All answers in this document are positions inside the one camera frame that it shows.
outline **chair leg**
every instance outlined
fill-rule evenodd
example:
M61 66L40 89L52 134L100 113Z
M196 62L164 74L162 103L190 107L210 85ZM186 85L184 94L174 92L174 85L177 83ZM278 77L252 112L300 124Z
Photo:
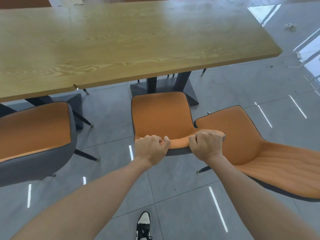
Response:
M204 72L206 71L206 69L203 69L201 76L203 76Z
M86 123L87 125L90 125L90 127L92 128L94 125L91 124L89 121L86 120L85 117L83 117L82 115L80 115L78 112L72 110L73 115L77 118L79 118L83 123Z
M92 161L96 161L97 163L100 162L100 159L95 158L94 156L91 156L91 155L89 155L89 154L87 154L87 153L85 153L85 152L82 152L82 151L78 150L78 149L76 149L76 150L74 151L74 153L75 153L76 155L80 156L80 157L84 157L84 158L86 158L86 159L89 159L89 160L92 160Z
M209 171L211 168L209 166L206 166L202 169L200 169L199 171L197 171L197 173L203 173L203 172L206 172L206 171Z
M83 89L83 91L84 91L87 95L89 95L89 93L88 93L88 91L87 91L86 89Z

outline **sneaker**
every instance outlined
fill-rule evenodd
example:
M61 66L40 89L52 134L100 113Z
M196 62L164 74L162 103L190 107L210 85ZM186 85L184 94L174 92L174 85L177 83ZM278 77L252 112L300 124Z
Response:
M136 240L152 240L150 236L151 214L149 210L143 210L137 222Z

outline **forearm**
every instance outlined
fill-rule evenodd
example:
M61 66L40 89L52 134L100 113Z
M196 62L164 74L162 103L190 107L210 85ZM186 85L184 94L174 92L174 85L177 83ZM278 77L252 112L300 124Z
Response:
M133 160L82 186L33 218L12 239L94 239L147 169L143 161Z
M207 164L222 182L242 222L254 239L320 239L299 216L223 156Z

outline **table top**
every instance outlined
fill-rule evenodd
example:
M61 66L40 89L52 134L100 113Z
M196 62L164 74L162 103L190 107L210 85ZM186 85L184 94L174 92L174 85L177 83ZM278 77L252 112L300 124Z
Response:
M0 36L0 102L282 52L237 0L1 10Z

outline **chair seat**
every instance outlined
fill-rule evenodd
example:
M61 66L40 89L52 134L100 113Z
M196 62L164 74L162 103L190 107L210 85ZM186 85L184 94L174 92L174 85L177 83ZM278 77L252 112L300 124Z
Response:
M189 136L201 129L193 126L190 107L183 92L134 96L131 101L134 140L146 135L168 136L170 149L189 147Z
M240 106L195 121L226 133L222 152L242 173L297 196L320 199L320 152L263 140Z
M69 144L68 104L45 104L1 117L0 132L0 163Z

